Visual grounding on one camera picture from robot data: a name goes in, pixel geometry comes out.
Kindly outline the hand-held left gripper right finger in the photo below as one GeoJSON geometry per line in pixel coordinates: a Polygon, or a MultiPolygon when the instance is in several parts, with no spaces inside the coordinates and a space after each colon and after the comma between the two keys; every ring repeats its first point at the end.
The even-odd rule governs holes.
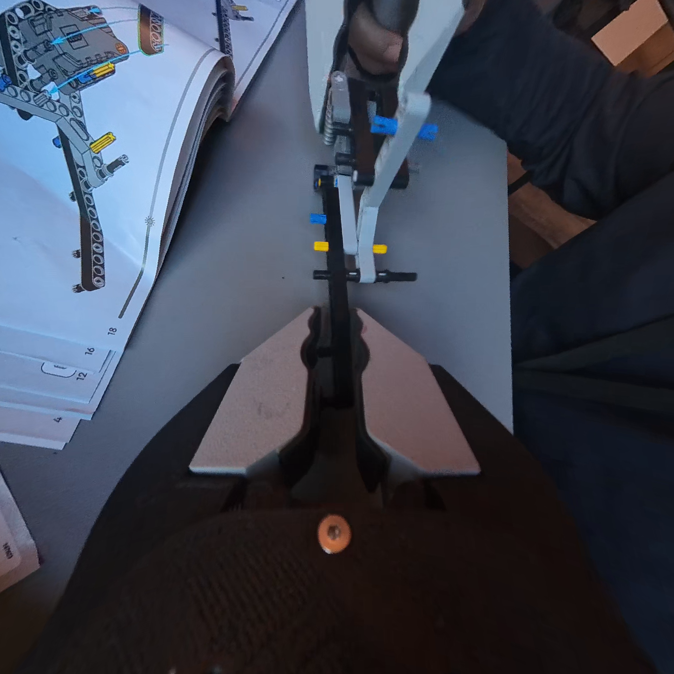
{"type": "Polygon", "coordinates": [[[425,357],[355,311],[356,380],[375,484],[477,476],[481,467],[425,357]]]}

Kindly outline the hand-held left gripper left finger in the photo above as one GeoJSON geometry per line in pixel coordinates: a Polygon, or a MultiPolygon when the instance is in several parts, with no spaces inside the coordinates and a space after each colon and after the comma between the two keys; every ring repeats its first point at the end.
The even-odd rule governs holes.
{"type": "Polygon", "coordinates": [[[315,365],[308,351],[322,324],[310,307],[240,362],[189,465],[195,475],[251,478],[285,467],[311,428],[315,365]]]}

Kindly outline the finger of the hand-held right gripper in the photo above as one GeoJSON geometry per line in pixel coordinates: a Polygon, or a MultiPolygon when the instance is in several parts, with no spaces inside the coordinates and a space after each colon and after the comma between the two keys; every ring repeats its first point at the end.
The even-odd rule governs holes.
{"type": "Polygon", "coordinates": [[[309,102],[318,133],[324,131],[335,44],[344,25],[346,4],[347,1],[305,1],[309,102]]]}
{"type": "Polygon", "coordinates": [[[397,98],[424,94],[464,17],[463,1],[393,1],[392,28],[402,38],[397,98]]]}

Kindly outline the grey and black lego assembly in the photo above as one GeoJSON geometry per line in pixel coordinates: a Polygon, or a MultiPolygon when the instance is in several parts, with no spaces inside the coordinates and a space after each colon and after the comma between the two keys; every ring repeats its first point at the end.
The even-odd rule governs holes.
{"type": "Polygon", "coordinates": [[[409,186],[408,154],[415,141],[432,141],[437,126],[427,117],[431,98],[413,92],[398,97],[395,88],[376,90],[343,71],[333,71],[325,95],[322,135],[333,148],[332,164],[316,164],[313,188],[323,211],[310,221],[324,228],[314,249],[325,255],[325,268],[314,280],[327,282],[330,337],[317,357],[332,362],[333,399],[338,406],[354,398],[352,320],[349,283],[414,282],[414,272],[377,269],[375,257],[386,254],[375,243],[378,215],[391,190],[409,186]]]}

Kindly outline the person's right forearm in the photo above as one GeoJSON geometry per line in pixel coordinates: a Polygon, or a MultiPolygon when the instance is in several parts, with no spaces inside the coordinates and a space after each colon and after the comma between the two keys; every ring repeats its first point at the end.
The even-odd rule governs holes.
{"type": "Polygon", "coordinates": [[[673,73],[620,72],[531,1],[485,1],[428,92],[504,140],[533,184],[599,220],[673,215],[673,73]]]}

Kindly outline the open lego instruction booklet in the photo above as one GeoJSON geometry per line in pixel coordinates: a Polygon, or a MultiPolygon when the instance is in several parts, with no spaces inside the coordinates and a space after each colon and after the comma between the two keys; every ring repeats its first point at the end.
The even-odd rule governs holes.
{"type": "Polygon", "coordinates": [[[296,1],[1,2],[1,441],[90,420],[296,1]]]}

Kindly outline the person's dark blue pants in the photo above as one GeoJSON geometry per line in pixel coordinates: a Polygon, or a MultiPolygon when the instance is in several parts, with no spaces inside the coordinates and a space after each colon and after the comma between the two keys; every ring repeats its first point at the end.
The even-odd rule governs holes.
{"type": "Polygon", "coordinates": [[[511,285],[516,435],[673,672],[673,174],[511,285]]]}

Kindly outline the cardboard box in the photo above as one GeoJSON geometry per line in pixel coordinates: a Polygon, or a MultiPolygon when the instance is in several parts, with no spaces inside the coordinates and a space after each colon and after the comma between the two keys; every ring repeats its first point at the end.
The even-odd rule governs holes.
{"type": "Polygon", "coordinates": [[[673,69],[673,2],[635,1],[592,38],[619,71],[651,77],[673,69]]]}

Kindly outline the white printed paper sheet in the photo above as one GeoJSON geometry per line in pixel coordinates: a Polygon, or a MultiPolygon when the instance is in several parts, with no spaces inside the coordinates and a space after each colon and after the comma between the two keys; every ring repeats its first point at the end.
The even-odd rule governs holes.
{"type": "Polygon", "coordinates": [[[40,568],[37,547],[1,476],[1,592],[40,568]]]}

